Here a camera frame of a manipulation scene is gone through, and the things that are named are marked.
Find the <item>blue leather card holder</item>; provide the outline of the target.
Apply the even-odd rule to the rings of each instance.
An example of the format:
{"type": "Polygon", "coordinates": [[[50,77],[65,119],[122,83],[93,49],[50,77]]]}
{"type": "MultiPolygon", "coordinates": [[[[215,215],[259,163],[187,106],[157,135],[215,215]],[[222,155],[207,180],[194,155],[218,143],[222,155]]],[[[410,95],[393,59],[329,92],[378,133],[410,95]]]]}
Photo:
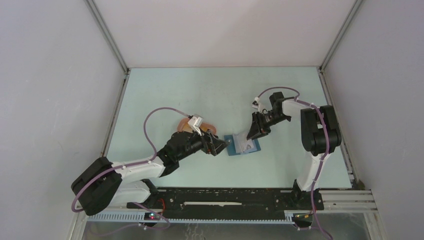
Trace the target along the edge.
{"type": "Polygon", "coordinates": [[[226,150],[230,157],[261,151],[259,141],[257,139],[247,139],[246,131],[238,134],[224,135],[224,140],[228,143],[226,150]]]}

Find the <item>silver credit card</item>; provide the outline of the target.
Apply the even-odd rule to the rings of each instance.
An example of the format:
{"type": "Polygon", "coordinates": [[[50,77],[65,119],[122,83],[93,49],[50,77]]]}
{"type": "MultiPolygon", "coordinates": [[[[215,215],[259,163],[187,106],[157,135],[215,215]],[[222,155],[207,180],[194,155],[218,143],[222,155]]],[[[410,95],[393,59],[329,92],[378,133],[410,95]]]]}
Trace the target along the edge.
{"type": "Polygon", "coordinates": [[[255,141],[251,139],[247,139],[246,137],[241,138],[239,146],[240,146],[240,152],[242,154],[255,152],[257,150],[255,141]]]}

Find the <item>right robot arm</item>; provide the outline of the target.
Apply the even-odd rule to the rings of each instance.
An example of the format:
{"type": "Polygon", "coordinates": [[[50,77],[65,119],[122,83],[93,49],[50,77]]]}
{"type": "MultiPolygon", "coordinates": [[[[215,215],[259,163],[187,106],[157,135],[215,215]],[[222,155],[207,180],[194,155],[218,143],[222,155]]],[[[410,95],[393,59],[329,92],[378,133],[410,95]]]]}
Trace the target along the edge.
{"type": "Polygon", "coordinates": [[[331,105],[316,106],[300,100],[298,96],[284,97],[281,91],[270,97],[271,110],[263,108],[260,97],[255,97],[252,107],[252,123],[247,132],[247,140],[255,140],[271,133],[271,127],[283,122],[300,121],[301,143],[306,151],[306,165],[294,180],[291,191],[291,204],[304,209],[314,201],[318,193],[319,179],[326,161],[341,145],[342,134],[331,105]]]}

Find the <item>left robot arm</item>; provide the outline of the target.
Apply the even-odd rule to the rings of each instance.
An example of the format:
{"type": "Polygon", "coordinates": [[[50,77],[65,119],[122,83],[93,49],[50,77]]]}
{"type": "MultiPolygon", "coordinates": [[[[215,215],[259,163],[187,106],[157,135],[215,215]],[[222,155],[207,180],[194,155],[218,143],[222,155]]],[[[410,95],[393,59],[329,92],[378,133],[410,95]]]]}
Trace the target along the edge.
{"type": "Polygon", "coordinates": [[[177,131],[156,155],[148,158],[122,163],[99,157],[71,184],[75,194],[72,205],[79,203],[81,206],[72,210],[93,216],[117,204],[135,202],[153,208],[158,194],[151,179],[170,175],[179,168],[181,160],[198,151],[217,156],[229,144],[209,130],[201,133],[177,131]]]}

